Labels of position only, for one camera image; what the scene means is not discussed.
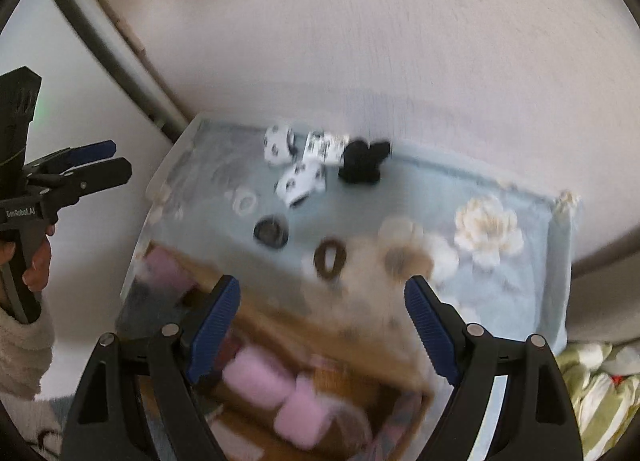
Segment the white fluffy sleeve forearm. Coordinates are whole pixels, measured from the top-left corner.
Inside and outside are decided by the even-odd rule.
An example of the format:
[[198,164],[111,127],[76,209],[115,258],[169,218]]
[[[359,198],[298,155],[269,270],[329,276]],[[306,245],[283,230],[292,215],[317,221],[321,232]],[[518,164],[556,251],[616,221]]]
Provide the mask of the white fluffy sleeve forearm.
[[1,393],[34,400],[41,392],[41,379],[51,366],[54,328],[49,308],[41,306],[39,318],[23,325],[1,311]]

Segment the person's left hand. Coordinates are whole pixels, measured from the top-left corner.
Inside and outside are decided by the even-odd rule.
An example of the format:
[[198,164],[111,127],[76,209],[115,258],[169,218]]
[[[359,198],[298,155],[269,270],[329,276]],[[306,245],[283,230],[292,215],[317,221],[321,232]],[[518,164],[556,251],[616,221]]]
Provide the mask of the person's left hand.
[[[49,225],[40,246],[32,257],[30,266],[23,273],[22,280],[32,292],[40,292],[47,287],[50,277],[51,244],[50,237],[55,234],[55,226]],[[15,253],[15,243],[1,241],[1,266],[10,262]]]

